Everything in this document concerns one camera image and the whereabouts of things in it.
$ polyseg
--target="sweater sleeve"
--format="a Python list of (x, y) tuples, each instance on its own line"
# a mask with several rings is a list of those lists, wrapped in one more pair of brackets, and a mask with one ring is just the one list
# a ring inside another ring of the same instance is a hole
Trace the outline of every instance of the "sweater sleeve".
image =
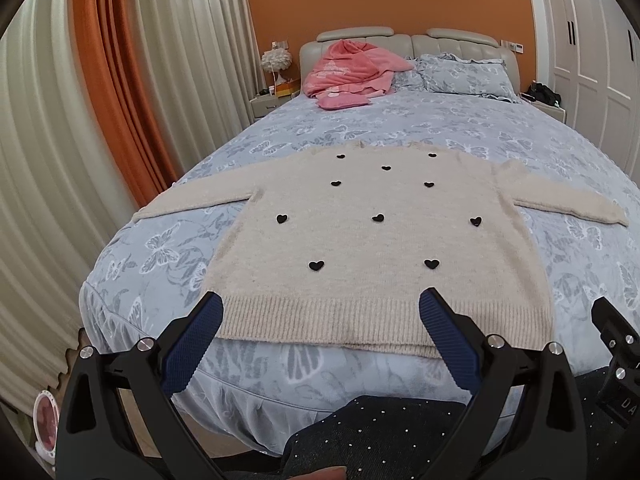
[(142, 218), (247, 200), (264, 186), (266, 180), (273, 177), (278, 165), (286, 165), (286, 158), (289, 157), (272, 158), (184, 184), (174, 184), (135, 213), (132, 220), (137, 222)]
[(530, 173), (519, 160), (495, 167), (498, 186), (515, 205), (564, 213), (583, 220), (628, 226), (624, 210), (602, 195)]

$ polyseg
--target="human hand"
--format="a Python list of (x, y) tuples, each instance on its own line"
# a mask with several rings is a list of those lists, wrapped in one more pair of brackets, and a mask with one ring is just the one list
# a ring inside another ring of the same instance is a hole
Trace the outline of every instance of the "human hand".
[(315, 473), (296, 476), (289, 480), (347, 480), (347, 468), (344, 466), (328, 467)]

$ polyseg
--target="blue floral bedspread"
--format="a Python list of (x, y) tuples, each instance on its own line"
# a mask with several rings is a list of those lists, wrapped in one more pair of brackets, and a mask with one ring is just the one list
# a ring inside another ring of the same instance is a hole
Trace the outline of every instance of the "blue floral bedspread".
[[(556, 340), (574, 372), (608, 362), (590, 321), (593, 300), (606, 296), (640, 326), (638, 188), (588, 140), (528, 104), (402, 90), (369, 106), (327, 112), (300, 96), (208, 156), (175, 185), (308, 146), (353, 139), (377, 146), (418, 140), (497, 162), (517, 158), (535, 173), (615, 200), (626, 210), (629, 228), (520, 211), (549, 278)], [(172, 319), (193, 308), (207, 264), (242, 206), (231, 203), (145, 219), (115, 235), (79, 300), (88, 335), (100, 352), (123, 351), (142, 336), (158, 336)], [(211, 431), (279, 454), (291, 434), (363, 394), (468, 400), (440, 360), (214, 339), (189, 387), (174, 402)], [(510, 423), (516, 397), (505, 407), (503, 426)]]

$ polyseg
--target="knit sweater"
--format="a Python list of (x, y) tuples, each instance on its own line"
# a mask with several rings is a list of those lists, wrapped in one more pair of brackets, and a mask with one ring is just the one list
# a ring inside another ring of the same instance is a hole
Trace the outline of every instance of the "knit sweater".
[(434, 286), (485, 334), (541, 349), (553, 334), (545, 269), (515, 206), (627, 225), (619, 206), (437, 146), (360, 142), (174, 186), (134, 220), (247, 200), (207, 268), (221, 338), (437, 356), (418, 316)]

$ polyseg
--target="headboard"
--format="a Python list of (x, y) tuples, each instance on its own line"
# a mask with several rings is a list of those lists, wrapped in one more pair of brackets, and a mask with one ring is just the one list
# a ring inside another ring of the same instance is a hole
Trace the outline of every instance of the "headboard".
[(353, 27), (318, 34), (315, 41), (300, 49), (302, 81), (311, 72), (329, 45), (338, 40), (366, 41), (395, 52), (398, 56), (420, 57), (422, 54), (451, 52), (462, 59), (503, 59), (513, 89), (520, 92), (520, 71), (515, 54), (501, 47), (494, 38), (453, 28), (430, 28), (425, 36), (395, 34), (389, 27)]

